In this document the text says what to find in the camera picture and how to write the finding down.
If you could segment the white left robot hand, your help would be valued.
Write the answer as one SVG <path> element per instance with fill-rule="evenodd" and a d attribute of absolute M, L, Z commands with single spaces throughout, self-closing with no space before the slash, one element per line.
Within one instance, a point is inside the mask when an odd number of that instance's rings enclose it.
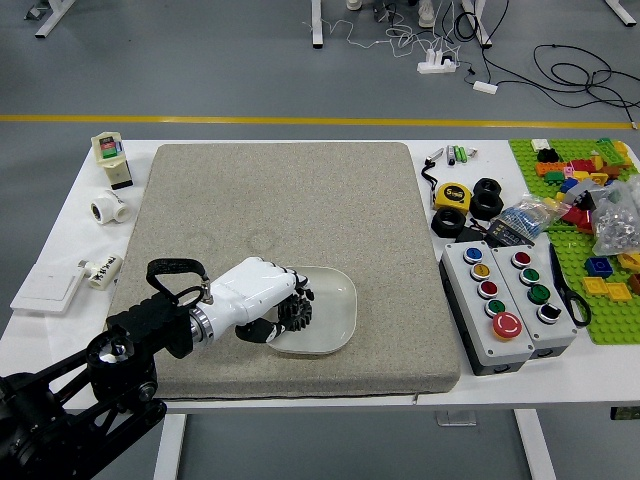
<path fill-rule="evenodd" d="M 293 269 L 249 257 L 208 287 L 190 311 L 193 340 L 218 340 L 229 328 L 247 342 L 269 343 L 305 329 L 314 300 L 309 279 Z"/>

